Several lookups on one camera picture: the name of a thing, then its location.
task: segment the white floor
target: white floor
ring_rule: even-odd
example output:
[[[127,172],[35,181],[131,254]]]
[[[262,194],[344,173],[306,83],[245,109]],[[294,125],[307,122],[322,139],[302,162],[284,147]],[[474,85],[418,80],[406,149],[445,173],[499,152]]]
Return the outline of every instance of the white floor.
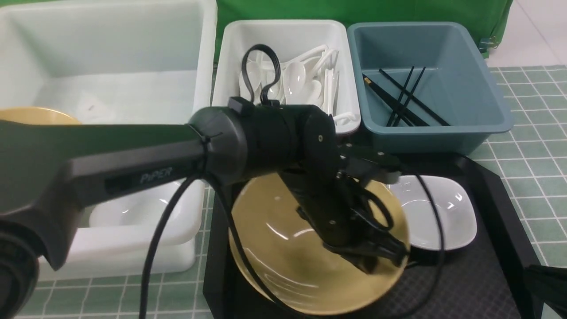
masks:
[[[514,0],[488,66],[567,64],[567,0]]]

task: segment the robotic arm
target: robotic arm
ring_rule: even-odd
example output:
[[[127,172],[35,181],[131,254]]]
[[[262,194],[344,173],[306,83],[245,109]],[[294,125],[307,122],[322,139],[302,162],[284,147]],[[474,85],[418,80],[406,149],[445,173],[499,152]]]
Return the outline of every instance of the robotic arm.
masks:
[[[365,190],[393,183],[386,154],[336,146],[335,124],[315,106],[254,106],[231,98],[187,125],[35,126],[0,121],[0,317],[33,291],[37,258],[65,263],[83,208],[193,176],[219,185],[278,172],[328,250],[371,273],[377,257],[400,265],[408,252],[391,217]],[[369,202],[387,225],[374,219]]]

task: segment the green tiled floor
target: green tiled floor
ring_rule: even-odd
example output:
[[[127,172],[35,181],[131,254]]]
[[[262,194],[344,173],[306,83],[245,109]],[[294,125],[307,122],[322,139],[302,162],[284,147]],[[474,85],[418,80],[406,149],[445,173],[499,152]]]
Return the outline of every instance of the green tiled floor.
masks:
[[[541,262],[567,267],[567,68],[493,69],[515,119],[471,158],[499,174]],[[148,318],[212,319],[202,296],[213,193],[208,190],[195,265],[154,275]],[[139,276],[40,283],[22,319],[135,319]],[[549,308],[544,319],[558,316]]]

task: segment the black cable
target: black cable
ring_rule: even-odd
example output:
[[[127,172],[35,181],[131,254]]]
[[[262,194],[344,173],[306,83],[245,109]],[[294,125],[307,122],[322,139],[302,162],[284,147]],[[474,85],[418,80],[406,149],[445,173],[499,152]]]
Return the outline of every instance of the black cable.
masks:
[[[274,81],[264,86],[260,93],[260,103],[262,105],[273,105],[273,102],[276,100],[270,101],[268,99],[268,92],[270,88],[280,80],[281,77],[280,60],[278,59],[278,56],[276,55],[274,50],[272,50],[269,46],[265,44],[256,44],[253,45],[250,49],[248,49],[248,51],[246,51],[244,57],[242,58],[242,65],[241,65],[242,78],[244,79],[244,84],[246,85],[246,88],[250,93],[250,102],[254,103],[254,89],[252,88],[252,84],[250,84],[250,78],[248,77],[248,71],[246,69],[246,65],[248,64],[248,56],[252,51],[256,51],[256,50],[266,53],[266,55],[270,58],[272,64],[274,65],[274,73],[275,73]]]
[[[174,211],[175,205],[187,190],[189,185],[191,185],[194,181],[198,179],[197,175],[193,175],[188,177],[181,183],[179,188],[175,191],[169,203],[167,203],[166,208],[164,209],[161,218],[158,221],[157,226],[155,227],[155,232],[153,237],[150,241],[150,247],[148,248],[147,255],[146,255],[146,262],[143,265],[142,270],[142,282],[141,282],[141,295],[140,295],[140,309],[139,309],[139,319],[146,318],[147,312],[147,296],[148,290],[150,288],[150,276],[151,276],[151,266],[154,263],[155,253],[158,249],[159,240],[162,237],[163,231],[166,228],[167,220],[170,218],[171,213]]]

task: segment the blue-gray plastic bin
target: blue-gray plastic bin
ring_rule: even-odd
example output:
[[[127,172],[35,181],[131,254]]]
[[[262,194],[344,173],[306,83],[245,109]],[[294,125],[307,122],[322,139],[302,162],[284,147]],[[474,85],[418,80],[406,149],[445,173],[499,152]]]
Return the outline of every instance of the blue-gray plastic bin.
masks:
[[[362,121],[378,150],[390,153],[458,152],[469,155],[493,133],[512,129],[509,106],[468,31],[451,22],[374,22],[348,28]],[[395,99],[412,66],[410,91],[451,126],[441,126],[414,102],[408,109],[430,127],[386,127],[392,110],[364,82],[368,76]]]

